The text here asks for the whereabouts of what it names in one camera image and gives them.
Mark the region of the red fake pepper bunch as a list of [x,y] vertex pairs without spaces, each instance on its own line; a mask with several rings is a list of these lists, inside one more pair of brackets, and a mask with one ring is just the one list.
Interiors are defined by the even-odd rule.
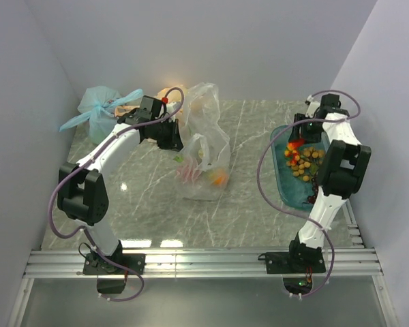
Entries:
[[290,164],[297,164],[300,160],[299,148],[305,144],[303,138],[298,140],[289,141],[284,151],[284,157],[290,162]]

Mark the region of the fake longan bunch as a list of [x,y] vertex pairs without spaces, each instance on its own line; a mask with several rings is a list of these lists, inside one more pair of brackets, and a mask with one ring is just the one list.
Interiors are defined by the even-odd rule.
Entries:
[[326,151],[313,146],[299,148],[300,160],[297,164],[290,164],[286,159],[286,165],[292,170],[293,177],[302,181],[302,177],[317,176],[320,166],[323,163]]

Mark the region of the clear lemon-print plastic bag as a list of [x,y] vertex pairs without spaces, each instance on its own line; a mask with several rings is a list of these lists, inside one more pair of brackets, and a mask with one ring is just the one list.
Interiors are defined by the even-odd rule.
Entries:
[[178,194],[189,200],[217,200],[226,186],[211,185],[208,173],[216,168],[225,168],[229,175],[231,157],[230,138],[219,126],[217,85],[201,82],[189,88],[175,118],[179,120],[183,143],[183,149],[175,158],[178,163],[175,175]]

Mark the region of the orange green fake mango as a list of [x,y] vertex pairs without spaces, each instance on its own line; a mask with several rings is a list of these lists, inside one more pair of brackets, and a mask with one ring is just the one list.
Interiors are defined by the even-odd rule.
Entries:
[[210,170],[208,173],[208,179],[211,185],[216,187],[225,187],[228,182],[228,172],[225,168],[216,168]]

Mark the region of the dark red fake grapes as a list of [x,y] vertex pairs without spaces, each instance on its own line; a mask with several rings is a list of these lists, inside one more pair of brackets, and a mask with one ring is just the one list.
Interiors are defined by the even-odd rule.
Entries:
[[317,197],[318,197],[318,192],[319,192],[319,185],[318,185],[317,178],[315,176],[309,177],[305,175],[302,177],[302,181],[304,181],[305,183],[310,182],[312,184],[312,195],[307,196],[304,204],[315,204]]

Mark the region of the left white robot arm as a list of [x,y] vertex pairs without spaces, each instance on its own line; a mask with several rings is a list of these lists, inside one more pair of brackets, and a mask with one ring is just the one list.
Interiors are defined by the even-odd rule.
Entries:
[[127,264],[121,241],[105,218],[109,206],[105,179],[143,140],[152,139],[161,149],[183,148],[179,122],[172,118],[182,103],[173,110],[168,103],[167,95],[144,96],[139,107],[121,116],[91,153],[59,170],[57,207],[85,233],[90,248],[86,263],[99,274],[116,274]]

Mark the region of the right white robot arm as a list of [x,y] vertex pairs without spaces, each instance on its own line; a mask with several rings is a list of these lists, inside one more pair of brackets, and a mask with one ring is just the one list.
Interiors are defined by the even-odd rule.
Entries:
[[314,174],[316,195],[309,219],[290,242],[286,256],[289,269],[295,272],[325,271],[324,235],[340,208],[360,190],[372,156],[371,148],[352,130],[352,115],[342,108],[340,97],[344,92],[327,90],[319,95],[318,101],[310,95],[306,113],[294,116],[288,139],[291,153],[300,146],[320,142],[322,136],[329,139],[323,162]]

